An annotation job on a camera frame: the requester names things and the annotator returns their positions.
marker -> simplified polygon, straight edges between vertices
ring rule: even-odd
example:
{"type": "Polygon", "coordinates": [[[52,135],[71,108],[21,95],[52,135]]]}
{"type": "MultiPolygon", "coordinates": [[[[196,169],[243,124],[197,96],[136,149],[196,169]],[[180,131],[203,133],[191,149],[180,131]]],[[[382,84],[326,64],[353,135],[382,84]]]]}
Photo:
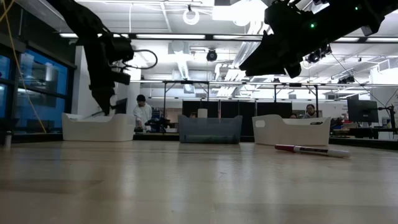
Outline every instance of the marker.
{"type": "Polygon", "coordinates": [[[349,158],[351,156],[348,151],[317,149],[317,148],[303,147],[303,146],[276,145],[275,149],[287,152],[300,152],[300,153],[317,154],[317,155],[339,157],[339,158],[349,158]]]}

camera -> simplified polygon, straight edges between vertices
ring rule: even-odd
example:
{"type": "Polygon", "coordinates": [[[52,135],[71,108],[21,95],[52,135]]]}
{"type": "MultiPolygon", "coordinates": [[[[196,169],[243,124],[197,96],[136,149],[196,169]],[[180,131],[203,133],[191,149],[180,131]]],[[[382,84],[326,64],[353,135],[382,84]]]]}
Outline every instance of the camera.
{"type": "Polygon", "coordinates": [[[206,57],[208,62],[214,62],[215,60],[217,60],[217,53],[215,49],[210,49],[209,52],[207,53],[207,57],[206,57]]]}

black partition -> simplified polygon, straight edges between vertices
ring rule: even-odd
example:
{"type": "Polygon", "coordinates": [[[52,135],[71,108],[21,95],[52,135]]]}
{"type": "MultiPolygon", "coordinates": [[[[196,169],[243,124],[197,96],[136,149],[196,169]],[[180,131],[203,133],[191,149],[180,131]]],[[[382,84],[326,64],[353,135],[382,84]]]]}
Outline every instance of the black partition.
{"type": "Polygon", "coordinates": [[[234,118],[239,115],[239,103],[237,101],[221,102],[221,118],[234,118]]]}
{"type": "Polygon", "coordinates": [[[189,117],[197,113],[200,108],[207,109],[208,118],[218,118],[218,101],[186,101],[182,102],[182,114],[189,117]]]}
{"type": "Polygon", "coordinates": [[[256,115],[256,104],[250,102],[239,102],[239,115],[242,119],[242,136],[254,136],[252,117],[256,115]]]}
{"type": "Polygon", "coordinates": [[[291,103],[257,103],[257,116],[277,114],[282,118],[290,118],[292,113],[291,103]]]}

window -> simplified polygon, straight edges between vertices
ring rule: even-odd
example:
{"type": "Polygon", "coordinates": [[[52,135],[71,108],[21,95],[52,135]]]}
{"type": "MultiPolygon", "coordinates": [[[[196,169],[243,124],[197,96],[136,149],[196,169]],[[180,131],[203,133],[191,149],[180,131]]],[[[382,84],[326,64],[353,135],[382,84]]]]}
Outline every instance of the window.
{"type": "Polygon", "coordinates": [[[27,94],[34,105],[34,108],[42,120],[44,128],[49,133],[56,133],[62,130],[62,113],[65,111],[65,100],[50,95],[25,91],[18,89],[17,113],[19,119],[16,131],[27,133],[41,132],[41,126],[29,103],[27,94]]]}
{"type": "Polygon", "coordinates": [[[10,59],[0,55],[0,78],[9,79],[10,59]]]}
{"type": "Polygon", "coordinates": [[[46,91],[67,94],[68,68],[32,50],[21,55],[25,84],[46,91]]]}
{"type": "Polygon", "coordinates": [[[7,105],[7,86],[0,85],[0,118],[4,118],[6,115],[7,105]]]}

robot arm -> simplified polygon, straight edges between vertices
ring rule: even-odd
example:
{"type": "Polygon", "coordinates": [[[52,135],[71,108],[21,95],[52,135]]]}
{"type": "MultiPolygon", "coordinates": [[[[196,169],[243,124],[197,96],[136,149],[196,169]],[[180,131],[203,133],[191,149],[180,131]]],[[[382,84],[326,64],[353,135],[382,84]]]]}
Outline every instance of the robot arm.
{"type": "Polygon", "coordinates": [[[398,9],[398,0],[313,0],[330,5],[314,14],[295,6],[300,1],[275,0],[267,9],[264,22],[274,34],[264,33],[260,46],[240,65],[247,76],[301,73],[303,57],[328,53],[328,44],[362,28],[369,36],[379,31],[384,16],[398,9]]]}
{"type": "Polygon", "coordinates": [[[68,26],[79,37],[79,43],[84,46],[91,94],[105,115],[109,115],[110,98],[115,95],[114,83],[130,84],[129,75],[112,71],[110,65],[120,60],[128,62],[133,59],[131,41],[121,36],[115,38],[94,12],[74,0],[47,2],[64,17],[68,26]]]}

